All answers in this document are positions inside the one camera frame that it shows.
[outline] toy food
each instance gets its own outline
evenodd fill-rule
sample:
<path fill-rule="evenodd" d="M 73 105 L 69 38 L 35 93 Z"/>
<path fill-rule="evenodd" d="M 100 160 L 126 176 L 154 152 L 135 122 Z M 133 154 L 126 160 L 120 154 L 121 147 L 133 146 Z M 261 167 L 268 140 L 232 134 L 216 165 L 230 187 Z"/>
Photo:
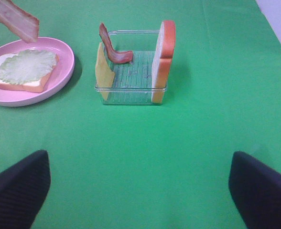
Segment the toy food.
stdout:
<path fill-rule="evenodd" d="M 39 20 L 11 0 L 0 0 L 0 22 L 26 43 L 37 41 Z"/>
<path fill-rule="evenodd" d="M 173 60 L 175 46 L 174 21 L 163 21 L 160 27 L 156 50 L 152 62 L 152 88 L 164 88 L 167 83 L 168 73 Z M 151 101 L 161 103 L 164 92 L 153 92 Z"/>
<path fill-rule="evenodd" d="M 97 51 L 97 60 L 95 65 L 95 74 L 98 87 L 110 88 L 112 87 L 115 72 L 108 66 L 106 57 L 104 56 L 102 42 L 99 43 Z M 101 92 L 104 100 L 108 99 L 108 92 Z"/>
<path fill-rule="evenodd" d="M 113 63 L 126 63 L 133 60 L 132 51 L 118 52 L 113 49 L 110 37 L 108 36 L 108 31 L 103 23 L 99 26 L 99 35 L 107 49 L 110 61 Z"/>
<path fill-rule="evenodd" d="M 0 89 L 43 91 L 59 57 L 47 50 L 24 50 L 0 56 Z"/>

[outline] yellow cheese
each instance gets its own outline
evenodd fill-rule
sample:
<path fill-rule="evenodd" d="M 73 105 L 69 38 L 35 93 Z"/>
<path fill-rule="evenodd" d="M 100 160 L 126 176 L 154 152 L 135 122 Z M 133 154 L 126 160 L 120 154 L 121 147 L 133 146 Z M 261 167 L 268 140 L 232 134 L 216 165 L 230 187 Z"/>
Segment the yellow cheese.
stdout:
<path fill-rule="evenodd" d="M 103 52 L 103 45 L 102 42 L 99 43 L 98 52 L 97 52 L 97 60 L 95 65 L 95 74 L 96 74 L 96 81 L 98 87 L 101 88 L 110 88 L 112 87 L 115 72 L 111 71 L 110 67 L 108 66 L 106 57 Z M 104 100 L 108 99 L 108 92 L 100 92 Z"/>

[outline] lettuce leaf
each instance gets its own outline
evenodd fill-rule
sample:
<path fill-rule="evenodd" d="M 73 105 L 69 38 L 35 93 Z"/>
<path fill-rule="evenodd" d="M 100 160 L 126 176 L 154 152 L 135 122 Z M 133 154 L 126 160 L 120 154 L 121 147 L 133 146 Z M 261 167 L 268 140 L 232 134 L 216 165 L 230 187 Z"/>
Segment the lettuce leaf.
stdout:
<path fill-rule="evenodd" d="M 56 65 L 56 54 L 47 50 L 24 50 L 0 65 L 0 79 L 10 84 L 38 81 Z"/>

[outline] bread slice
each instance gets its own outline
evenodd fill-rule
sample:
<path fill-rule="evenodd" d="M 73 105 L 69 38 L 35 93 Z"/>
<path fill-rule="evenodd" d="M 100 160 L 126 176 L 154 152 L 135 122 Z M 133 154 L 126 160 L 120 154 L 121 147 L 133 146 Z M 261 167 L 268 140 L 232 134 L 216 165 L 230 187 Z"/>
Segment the bread slice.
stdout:
<path fill-rule="evenodd" d="M 0 56 L 0 66 L 1 64 L 8 58 L 17 55 L 17 53 L 7 53 Z M 11 84 L 4 82 L 0 79 L 0 89 L 2 90 L 11 90 L 11 91 L 28 91 L 28 92 L 35 92 L 40 93 L 44 90 L 44 86 L 47 83 L 52 71 L 43 76 L 40 80 L 32 81 L 24 84 Z"/>
<path fill-rule="evenodd" d="M 164 88 L 167 84 L 175 46 L 175 23 L 165 20 L 161 24 L 156 50 L 152 62 L 152 88 Z M 162 103 L 164 92 L 153 92 L 151 101 Z"/>

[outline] clear plastic container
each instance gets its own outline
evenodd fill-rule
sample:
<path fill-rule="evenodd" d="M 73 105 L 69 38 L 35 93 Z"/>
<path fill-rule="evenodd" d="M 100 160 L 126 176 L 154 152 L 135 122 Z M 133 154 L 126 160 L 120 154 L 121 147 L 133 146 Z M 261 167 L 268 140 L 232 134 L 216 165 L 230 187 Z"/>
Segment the clear plastic container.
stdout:
<path fill-rule="evenodd" d="M 95 86 L 97 92 L 108 94 L 107 99 L 101 96 L 103 104 L 156 104 L 151 102 L 152 93 L 163 94 L 167 90 L 167 85 L 164 88 L 151 86 L 151 65 L 158 33 L 159 30 L 108 32 L 114 49 L 133 50 L 133 61 L 115 64 L 108 59 L 104 50 L 107 63 L 115 72 L 115 77 L 112 87 L 98 87 L 97 84 Z"/>

